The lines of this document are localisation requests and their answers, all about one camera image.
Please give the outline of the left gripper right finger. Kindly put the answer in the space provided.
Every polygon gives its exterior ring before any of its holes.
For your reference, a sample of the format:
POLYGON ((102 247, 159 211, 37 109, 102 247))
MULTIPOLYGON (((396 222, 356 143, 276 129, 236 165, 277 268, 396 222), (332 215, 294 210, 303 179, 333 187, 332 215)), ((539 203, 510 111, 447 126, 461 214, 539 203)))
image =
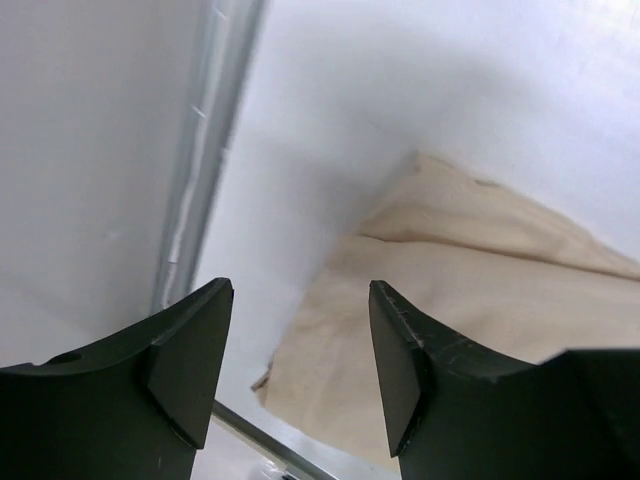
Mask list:
POLYGON ((369 318, 391 455, 405 479, 635 479, 639 353, 529 364, 426 315, 383 281, 369 318))

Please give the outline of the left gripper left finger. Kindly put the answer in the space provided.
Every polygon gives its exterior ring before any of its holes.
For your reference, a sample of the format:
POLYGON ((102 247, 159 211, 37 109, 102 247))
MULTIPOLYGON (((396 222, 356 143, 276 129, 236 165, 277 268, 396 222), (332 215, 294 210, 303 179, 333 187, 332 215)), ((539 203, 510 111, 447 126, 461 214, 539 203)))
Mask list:
POLYGON ((171 307, 41 365, 1 371, 5 479, 187 479, 206 443, 234 291, 171 307))

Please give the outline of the beige trousers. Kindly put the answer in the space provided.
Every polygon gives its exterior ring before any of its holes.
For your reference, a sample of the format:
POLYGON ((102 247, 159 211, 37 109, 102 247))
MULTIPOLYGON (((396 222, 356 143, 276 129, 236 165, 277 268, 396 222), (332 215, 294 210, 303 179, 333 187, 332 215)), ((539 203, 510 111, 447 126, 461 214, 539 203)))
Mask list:
POLYGON ((254 389, 312 439, 390 471, 368 313, 383 280, 506 355, 639 343, 639 265, 566 217, 426 155, 341 238, 254 389))

